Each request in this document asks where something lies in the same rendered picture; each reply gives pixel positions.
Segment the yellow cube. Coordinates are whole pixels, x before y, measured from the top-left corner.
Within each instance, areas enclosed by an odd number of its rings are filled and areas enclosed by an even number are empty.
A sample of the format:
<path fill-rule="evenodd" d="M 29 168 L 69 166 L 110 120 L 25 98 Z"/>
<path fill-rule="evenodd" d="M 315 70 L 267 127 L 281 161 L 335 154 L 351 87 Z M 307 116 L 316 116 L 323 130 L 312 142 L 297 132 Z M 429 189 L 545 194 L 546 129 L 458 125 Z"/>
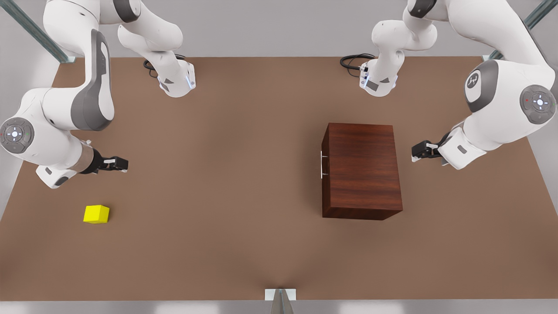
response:
<path fill-rule="evenodd" d="M 104 205 L 88 205 L 85 208 L 83 221 L 92 224 L 107 223 L 110 209 Z"/>

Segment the dark wooden cabinet box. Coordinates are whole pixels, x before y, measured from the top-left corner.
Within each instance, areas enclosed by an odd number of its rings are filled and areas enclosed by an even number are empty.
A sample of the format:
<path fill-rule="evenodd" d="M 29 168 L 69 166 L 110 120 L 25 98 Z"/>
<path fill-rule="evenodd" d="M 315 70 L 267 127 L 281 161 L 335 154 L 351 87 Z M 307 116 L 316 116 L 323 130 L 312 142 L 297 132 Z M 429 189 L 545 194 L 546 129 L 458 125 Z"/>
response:
<path fill-rule="evenodd" d="M 329 123 L 321 150 L 323 217 L 384 220 L 403 210 L 392 126 Z"/>

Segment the silver frame post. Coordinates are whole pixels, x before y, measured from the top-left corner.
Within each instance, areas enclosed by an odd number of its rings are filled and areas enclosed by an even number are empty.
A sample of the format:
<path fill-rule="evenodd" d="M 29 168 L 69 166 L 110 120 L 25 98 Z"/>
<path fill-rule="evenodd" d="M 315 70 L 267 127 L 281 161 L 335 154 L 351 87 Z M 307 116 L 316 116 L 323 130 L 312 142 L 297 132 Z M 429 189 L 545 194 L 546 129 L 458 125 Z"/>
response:
<path fill-rule="evenodd" d="M 3 8 L 16 22 L 22 26 L 47 52 L 49 52 L 58 62 L 73 63 L 75 56 L 66 55 L 61 48 L 44 32 L 25 12 L 14 2 L 14 0 L 0 0 L 0 7 Z"/>
<path fill-rule="evenodd" d="M 296 290 L 265 289 L 265 300 L 272 301 L 270 314 L 294 314 L 291 301 L 296 300 Z"/>
<path fill-rule="evenodd" d="M 494 26 L 497 30 L 503 30 L 504 34 L 501 37 L 496 36 L 497 41 L 494 43 L 486 42 L 495 50 L 490 55 L 483 55 L 483 60 L 501 59 L 530 65 L 551 64 L 550 54 L 544 51 L 531 30 L 556 7 L 558 0 L 538 0 L 536 8 L 525 19 L 511 9 L 495 9 L 493 12 L 498 21 L 494 22 Z"/>

